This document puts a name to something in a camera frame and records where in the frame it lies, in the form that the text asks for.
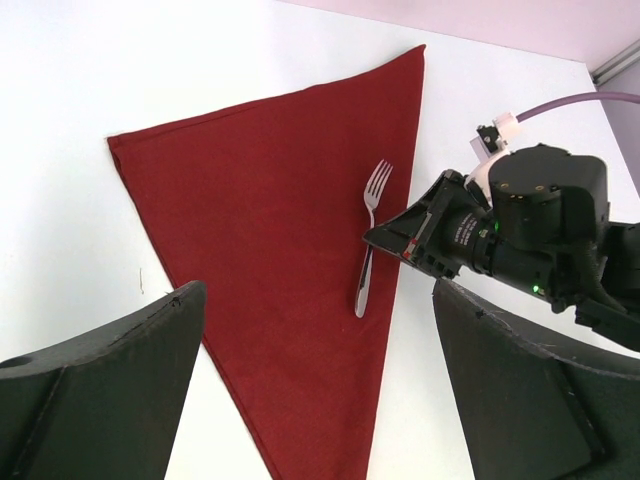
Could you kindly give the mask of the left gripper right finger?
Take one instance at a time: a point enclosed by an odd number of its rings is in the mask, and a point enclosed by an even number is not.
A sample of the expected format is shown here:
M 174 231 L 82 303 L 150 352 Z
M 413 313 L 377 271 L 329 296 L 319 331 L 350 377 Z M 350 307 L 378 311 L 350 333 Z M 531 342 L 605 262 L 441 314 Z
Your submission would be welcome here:
M 636 479 L 639 361 L 448 280 L 433 306 L 478 479 Z

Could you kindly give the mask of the dark red cloth napkin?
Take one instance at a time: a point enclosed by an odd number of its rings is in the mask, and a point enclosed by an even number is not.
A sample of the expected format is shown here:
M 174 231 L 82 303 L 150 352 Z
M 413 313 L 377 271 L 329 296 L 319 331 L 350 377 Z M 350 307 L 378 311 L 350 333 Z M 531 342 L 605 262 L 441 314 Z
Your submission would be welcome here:
M 354 303 L 369 218 L 408 202 L 425 72 L 415 47 L 360 75 L 108 140 L 174 286 L 207 288 L 203 343 L 275 479 L 367 475 L 398 263 Z

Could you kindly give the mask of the right aluminium frame post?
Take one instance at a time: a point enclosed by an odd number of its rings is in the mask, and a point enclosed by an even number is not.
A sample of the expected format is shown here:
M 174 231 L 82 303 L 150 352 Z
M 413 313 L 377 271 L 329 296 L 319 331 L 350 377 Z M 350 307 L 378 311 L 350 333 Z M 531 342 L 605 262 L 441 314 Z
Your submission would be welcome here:
M 639 62 L 640 41 L 637 40 L 591 72 L 595 86 L 601 86 Z

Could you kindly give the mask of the silver metal fork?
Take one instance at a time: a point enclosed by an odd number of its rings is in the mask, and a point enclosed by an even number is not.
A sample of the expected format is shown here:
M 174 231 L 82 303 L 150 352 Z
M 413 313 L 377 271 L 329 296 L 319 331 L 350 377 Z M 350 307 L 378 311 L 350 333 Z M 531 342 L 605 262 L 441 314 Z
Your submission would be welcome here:
M 366 184 L 363 200 L 369 214 L 370 228 L 375 226 L 375 213 L 392 171 L 393 166 L 386 160 L 381 160 Z M 368 246 L 366 248 L 355 299 L 354 313 L 357 318 L 364 317 L 368 304 L 372 273 L 372 255 L 372 248 Z

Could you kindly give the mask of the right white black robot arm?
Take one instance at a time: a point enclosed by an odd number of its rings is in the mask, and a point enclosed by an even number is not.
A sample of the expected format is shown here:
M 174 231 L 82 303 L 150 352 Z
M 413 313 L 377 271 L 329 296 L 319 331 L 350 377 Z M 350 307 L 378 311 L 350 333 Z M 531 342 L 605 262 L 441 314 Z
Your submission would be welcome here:
M 462 268 L 548 303 L 630 350 L 639 347 L 639 228 L 609 218 L 607 168 L 539 144 L 443 172 L 365 242 L 433 278 Z

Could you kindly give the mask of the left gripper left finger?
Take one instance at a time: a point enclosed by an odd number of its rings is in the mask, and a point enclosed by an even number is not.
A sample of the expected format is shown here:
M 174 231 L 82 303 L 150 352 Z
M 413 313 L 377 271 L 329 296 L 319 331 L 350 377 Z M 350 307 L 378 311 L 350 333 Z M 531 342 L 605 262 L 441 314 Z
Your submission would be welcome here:
M 1 364 L 4 479 L 162 479 L 205 324 L 189 282 L 125 317 Z

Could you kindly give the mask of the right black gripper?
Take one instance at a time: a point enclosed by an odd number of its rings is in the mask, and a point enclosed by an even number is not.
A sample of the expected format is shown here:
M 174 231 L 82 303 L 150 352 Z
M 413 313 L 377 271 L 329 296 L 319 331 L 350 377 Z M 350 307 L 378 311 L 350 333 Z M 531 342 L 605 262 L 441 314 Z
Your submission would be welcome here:
M 609 305 L 599 246 L 609 215 L 607 169 L 594 156 L 539 145 L 489 171 L 490 196 L 443 172 L 406 210 L 362 237 L 435 278 L 463 267 L 542 298 L 555 312 L 586 299 Z

